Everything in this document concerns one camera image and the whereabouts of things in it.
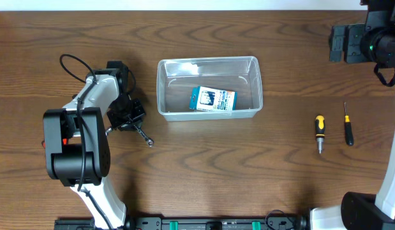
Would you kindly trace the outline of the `silver double ring wrench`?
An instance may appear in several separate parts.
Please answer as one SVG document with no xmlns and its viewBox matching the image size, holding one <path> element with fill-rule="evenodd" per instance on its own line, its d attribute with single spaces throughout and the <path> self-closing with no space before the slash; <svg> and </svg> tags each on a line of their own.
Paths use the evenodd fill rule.
<svg viewBox="0 0 395 230">
<path fill-rule="evenodd" d="M 119 130 L 119 131 L 136 131 L 147 143 L 149 147 L 154 146 L 154 141 L 152 138 L 146 135 L 146 133 L 137 125 L 125 125 L 123 128 L 120 126 L 118 128 L 112 128 L 111 126 L 108 127 L 105 131 L 106 136 L 108 136 L 111 132 L 114 130 Z"/>
</svg>

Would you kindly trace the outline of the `blue white bit set box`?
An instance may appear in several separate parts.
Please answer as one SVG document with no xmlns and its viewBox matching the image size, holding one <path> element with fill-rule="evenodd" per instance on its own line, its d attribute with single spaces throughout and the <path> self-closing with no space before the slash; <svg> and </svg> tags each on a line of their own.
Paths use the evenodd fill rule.
<svg viewBox="0 0 395 230">
<path fill-rule="evenodd" d="M 225 112 L 235 109 L 238 93 L 203 86 L 193 88 L 190 109 L 205 112 Z"/>
</svg>

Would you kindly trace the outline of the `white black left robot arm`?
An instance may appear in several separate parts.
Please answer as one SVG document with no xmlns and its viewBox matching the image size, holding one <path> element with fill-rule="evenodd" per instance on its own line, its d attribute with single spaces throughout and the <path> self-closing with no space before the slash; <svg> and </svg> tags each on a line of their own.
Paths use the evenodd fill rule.
<svg viewBox="0 0 395 230">
<path fill-rule="evenodd" d="M 45 161 L 48 175 L 78 194 L 92 219 L 60 219 L 55 229 L 134 229 L 126 205 L 111 180 L 107 136 L 114 130 L 142 131 L 145 110 L 132 99 L 128 80 L 134 75 L 121 61 L 108 61 L 104 69 L 90 69 L 82 90 L 60 109 L 43 115 Z"/>
</svg>

